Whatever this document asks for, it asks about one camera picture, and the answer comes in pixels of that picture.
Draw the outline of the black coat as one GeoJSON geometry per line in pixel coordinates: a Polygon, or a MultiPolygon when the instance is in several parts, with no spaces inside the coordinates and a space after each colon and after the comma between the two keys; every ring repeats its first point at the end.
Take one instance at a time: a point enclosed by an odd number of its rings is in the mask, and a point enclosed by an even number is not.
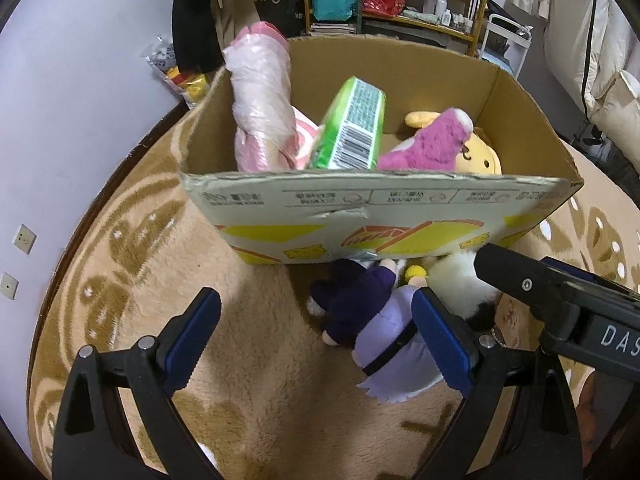
{"type": "Polygon", "coordinates": [[[210,73],[224,62],[212,0],[174,0],[171,32],[179,70],[210,73]]]}

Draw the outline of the plastic bag with toys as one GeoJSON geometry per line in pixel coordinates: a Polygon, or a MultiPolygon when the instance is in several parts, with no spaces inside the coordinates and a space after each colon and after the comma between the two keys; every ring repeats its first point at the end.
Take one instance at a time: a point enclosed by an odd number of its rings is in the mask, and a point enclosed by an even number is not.
{"type": "Polygon", "coordinates": [[[199,70],[180,70],[171,36],[157,36],[154,44],[147,47],[142,58],[151,67],[154,75],[180,96],[192,110],[209,92],[209,82],[199,70]]]}

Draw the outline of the cardboard box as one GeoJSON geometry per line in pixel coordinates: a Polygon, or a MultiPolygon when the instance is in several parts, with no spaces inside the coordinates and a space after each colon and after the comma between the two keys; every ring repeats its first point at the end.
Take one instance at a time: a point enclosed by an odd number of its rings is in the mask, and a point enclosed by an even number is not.
{"type": "Polygon", "coordinates": [[[465,110],[501,164],[498,176],[309,170],[242,174],[235,166],[231,76],[216,73],[198,107],[181,181],[220,236],[251,263],[441,256],[510,245],[584,181],[534,99],[507,72],[449,50],[379,36],[290,43],[291,100],[320,122],[358,77],[386,95],[382,149],[415,110],[465,110]]]}

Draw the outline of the yellow plush doll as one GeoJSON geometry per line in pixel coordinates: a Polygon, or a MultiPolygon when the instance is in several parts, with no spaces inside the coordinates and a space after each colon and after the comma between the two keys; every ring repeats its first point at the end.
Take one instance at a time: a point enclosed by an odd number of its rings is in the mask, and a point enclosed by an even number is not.
{"type": "MultiPolygon", "coordinates": [[[[439,116],[439,112],[418,110],[405,116],[405,124],[413,129],[428,127],[439,116]]],[[[464,174],[502,174],[497,152],[485,142],[484,131],[475,127],[469,140],[456,158],[457,172],[464,174]]]]}

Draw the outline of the wall socket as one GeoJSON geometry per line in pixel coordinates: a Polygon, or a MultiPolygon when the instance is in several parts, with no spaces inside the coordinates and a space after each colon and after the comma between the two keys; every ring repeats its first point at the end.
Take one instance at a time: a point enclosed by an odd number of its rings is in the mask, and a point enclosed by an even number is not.
{"type": "Polygon", "coordinates": [[[21,252],[24,252],[25,255],[29,255],[36,239],[36,233],[32,232],[32,230],[24,224],[21,224],[14,236],[13,245],[21,252]]]}
{"type": "Polygon", "coordinates": [[[17,292],[18,281],[9,273],[2,273],[0,278],[0,294],[9,300],[14,300],[17,292]]]}

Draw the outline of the lower wall socket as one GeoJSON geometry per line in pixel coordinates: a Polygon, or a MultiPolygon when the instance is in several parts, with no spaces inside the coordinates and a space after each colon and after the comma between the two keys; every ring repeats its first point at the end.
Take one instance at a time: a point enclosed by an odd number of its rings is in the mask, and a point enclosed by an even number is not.
{"type": "Polygon", "coordinates": [[[0,278],[0,294],[9,300],[14,300],[17,292],[18,281],[9,273],[2,273],[0,278]]]}

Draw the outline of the pink wrapped plush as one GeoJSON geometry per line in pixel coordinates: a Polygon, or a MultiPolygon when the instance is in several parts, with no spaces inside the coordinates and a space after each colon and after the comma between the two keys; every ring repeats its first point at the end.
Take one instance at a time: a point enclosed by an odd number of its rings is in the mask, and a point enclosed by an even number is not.
{"type": "Polygon", "coordinates": [[[242,172],[303,170],[318,126],[291,104],[291,57],[277,27],[257,22],[224,49],[236,123],[234,154],[242,172]]]}

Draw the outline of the green tissue pack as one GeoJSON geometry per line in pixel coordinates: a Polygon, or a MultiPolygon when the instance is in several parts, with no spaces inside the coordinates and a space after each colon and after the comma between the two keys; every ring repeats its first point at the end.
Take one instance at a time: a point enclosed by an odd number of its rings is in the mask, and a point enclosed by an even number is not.
{"type": "Polygon", "coordinates": [[[378,163],[386,111],[386,94],[350,77],[326,111],[318,128],[307,169],[369,170],[378,163]]]}

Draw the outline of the upper wall socket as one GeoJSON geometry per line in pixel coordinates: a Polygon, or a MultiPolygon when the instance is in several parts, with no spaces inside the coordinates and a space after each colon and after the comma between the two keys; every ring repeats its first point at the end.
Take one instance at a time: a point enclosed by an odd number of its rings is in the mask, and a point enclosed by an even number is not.
{"type": "Polygon", "coordinates": [[[24,224],[21,224],[14,236],[13,245],[21,252],[24,252],[25,255],[29,255],[36,239],[36,233],[32,232],[32,230],[24,224]]]}

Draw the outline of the pink plush toy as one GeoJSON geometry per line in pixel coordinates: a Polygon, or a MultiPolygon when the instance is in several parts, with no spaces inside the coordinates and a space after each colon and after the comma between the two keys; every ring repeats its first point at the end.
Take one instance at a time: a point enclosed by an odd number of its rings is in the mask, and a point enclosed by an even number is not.
{"type": "Polygon", "coordinates": [[[378,170],[451,172],[463,145],[470,140],[473,122],[461,108],[448,108],[406,142],[378,158],[378,170]]]}

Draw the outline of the stack of books left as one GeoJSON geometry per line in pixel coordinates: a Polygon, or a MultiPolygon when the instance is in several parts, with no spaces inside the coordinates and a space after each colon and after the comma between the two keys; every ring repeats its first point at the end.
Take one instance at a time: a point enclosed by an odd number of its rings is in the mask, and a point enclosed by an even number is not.
{"type": "Polygon", "coordinates": [[[342,36],[356,35],[358,27],[355,23],[313,22],[309,25],[309,36],[342,36]]]}

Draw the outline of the purple plush doll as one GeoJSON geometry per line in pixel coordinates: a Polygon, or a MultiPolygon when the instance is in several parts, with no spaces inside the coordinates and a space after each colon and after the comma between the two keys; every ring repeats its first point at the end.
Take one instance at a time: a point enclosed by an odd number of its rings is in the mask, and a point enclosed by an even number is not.
{"type": "Polygon", "coordinates": [[[358,387],[382,403],[406,402],[442,381],[412,316],[426,277],[400,260],[340,259],[310,285],[307,309],[323,318],[323,342],[352,352],[364,375],[358,387]]]}

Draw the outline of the wooden shelf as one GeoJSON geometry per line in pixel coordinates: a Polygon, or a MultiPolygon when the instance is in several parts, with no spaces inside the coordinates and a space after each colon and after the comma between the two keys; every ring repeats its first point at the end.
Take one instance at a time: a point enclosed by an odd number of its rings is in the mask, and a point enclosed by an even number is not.
{"type": "MultiPolygon", "coordinates": [[[[303,34],[319,21],[312,13],[311,0],[303,0],[303,34]]],[[[360,35],[383,35],[396,39],[431,44],[474,56],[482,31],[488,0],[406,0],[404,10],[386,18],[363,11],[357,0],[356,11],[348,21],[355,23],[360,35]]]]}

